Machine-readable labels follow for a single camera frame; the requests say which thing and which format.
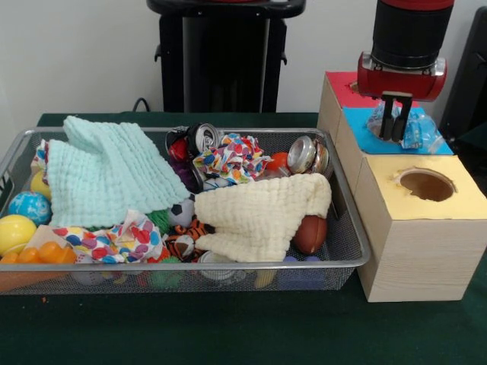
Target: metal basket rim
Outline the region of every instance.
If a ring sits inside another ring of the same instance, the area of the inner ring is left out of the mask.
[[[171,127],[141,127],[144,132],[169,132]],[[77,265],[0,265],[2,272],[46,272],[46,271],[198,271],[198,270],[278,270],[278,269],[317,269],[317,268],[357,268],[365,265],[371,257],[371,248],[368,236],[365,233],[364,226],[361,222],[358,209],[355,205],[352,192],[350,191],[345,173],[339,161],[338,154],[334,147],[331,136],[315,128],[282,128],[282,129],[260,129],[260,128],[218,128],[219,131],[229,133],[314,133],[319,135],[326,143],[329,150],[329,158],[333,164],[336,178],[342,189],[343,198],[347,210],[350,214],[352,225],[357,235],[358,243],[361,248],[361,258],[355,260],[343,261],[321,261],[321,262],[245,262],[245,263],[225,263],[225,264],[201,264],[201,263],[181,263],[170,265],[151,265],[151,264],[117,264],[117,265],[100,265],[100,264],[77,264]],[[12,142],[10,148],[0,162],[0,176],[7,171],[11,160],[14,158],[21,146],[24,138],[41,132],[64,132],[63,127],[35,127],[25,129],[20,132]]]

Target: polka dot cloth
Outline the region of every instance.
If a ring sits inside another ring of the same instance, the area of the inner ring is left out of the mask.
[[[36,155],[33,157],[32,164],[37,165],[43,172],[43,182],[49,185],[47,182],[46,166],[47,166],[47,154],[49,153],[49,142],[42,140],[39,147],[36,149]]]
[[[142,213],[129,211],[124,224],[90,232],[81,227],[56,228],[77,254],[106,264],[141,262],[159,257],[164,248],[159,229]]]
[[[223,137],[220,148],[209,148],[195,158],[193,164],[202,173],[230,183],[248,183],[261,175],[272,161],[263,153],[256,138],[231,133]]]

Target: yellow ball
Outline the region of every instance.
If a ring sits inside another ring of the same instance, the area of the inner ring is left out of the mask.
[[[23,215],[13,214],[0,219],[0,256],[22,251],[36,229],[36,224]]]
[[[30,190],[41,193],[51,201],[51,190],[49,189],[49,186],[44,183],[43,174],[44,172],[41,170],[33,176],[32,181],[30,182]]]

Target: wooden box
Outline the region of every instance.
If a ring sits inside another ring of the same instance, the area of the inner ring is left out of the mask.
[[[458,157],[367,156],[355,201],[369,301],[462,299],[487,245],[487,199]]]
[[[356,72],[326,73],[317,125],[318,129],[331,135],[352,194],[355,194],[362,158],[366,154],[358,147],[343,108],[375,108],[379,104],[379,101],[362,97],[352,90],[356,80]]]

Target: white wall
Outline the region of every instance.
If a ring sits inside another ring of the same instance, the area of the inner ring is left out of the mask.
[[[376,0],[308,0],[288,21],[288,66],[279,111],[317,111],[325,70],[353,70],[371,48]],[[457,0],[442,55],[448,87],[475,10]],[[144,0],[2,0],[0,2],[0,155],[14,133],[42,113],[120,112],[137,97],[161,110],[160,64],[153,62],[158,15]],[[427,106],[438,119],[447,90]]]
[[[300,17],[288,20],[286,54],[279,90],[279,111],[317,111],[325,70],[355,70],[362,50],[372,47],[377,0],[308,0]],[[449,61],[444,91],[424,108],[438,122],[463,54],[476,10],[486,0],[456,0],[441,56]]]
[[[18,132],[45,112],[121,112],[141,96],[160,110],[157,44],[144,0],[2,0],[0,154],[9,123]]]

